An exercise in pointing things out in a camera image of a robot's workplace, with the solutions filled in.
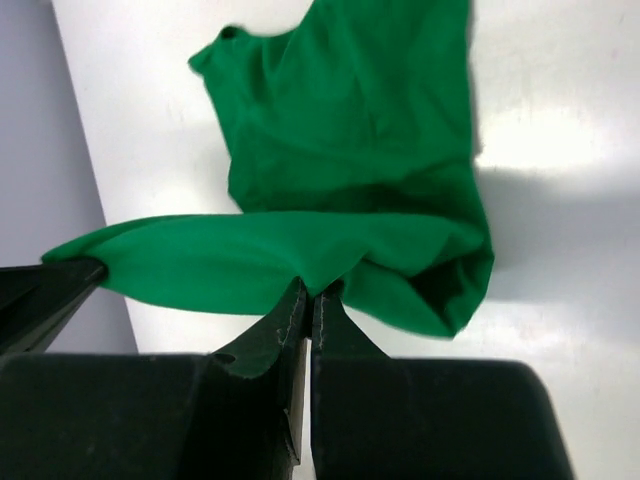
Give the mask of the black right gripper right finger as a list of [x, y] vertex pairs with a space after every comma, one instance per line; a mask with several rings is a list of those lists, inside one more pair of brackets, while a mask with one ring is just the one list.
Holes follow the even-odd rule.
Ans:
[[514, 361], [398, 359], [314, 303], [311, 448], [320, 479], [570, 479], [547, 390]]

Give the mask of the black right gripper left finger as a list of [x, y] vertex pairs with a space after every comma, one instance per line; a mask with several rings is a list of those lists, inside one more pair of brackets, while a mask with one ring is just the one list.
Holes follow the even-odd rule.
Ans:
[[288, 479], [300, 462], [300, 280], [208, 355], [11, 355], [5, 479]]

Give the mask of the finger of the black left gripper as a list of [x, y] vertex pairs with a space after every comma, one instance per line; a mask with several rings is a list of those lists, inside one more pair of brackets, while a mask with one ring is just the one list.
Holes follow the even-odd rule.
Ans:
[[106, 277], [106, 266], [88, 257], [3, 268], [1, 354], [46, 351]]

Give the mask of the green t shirt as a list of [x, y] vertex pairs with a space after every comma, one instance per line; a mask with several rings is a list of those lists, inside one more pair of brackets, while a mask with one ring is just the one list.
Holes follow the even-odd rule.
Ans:
[[115, 224], [62, 244], [107, 289], [264, 315], [294, 280], [408, 332], [451, 338], [494, 262], [472, 166], [466, 1], [316, 1], [274, 36], [225, 27], [189, 59], [230, 155], [238, 212]]

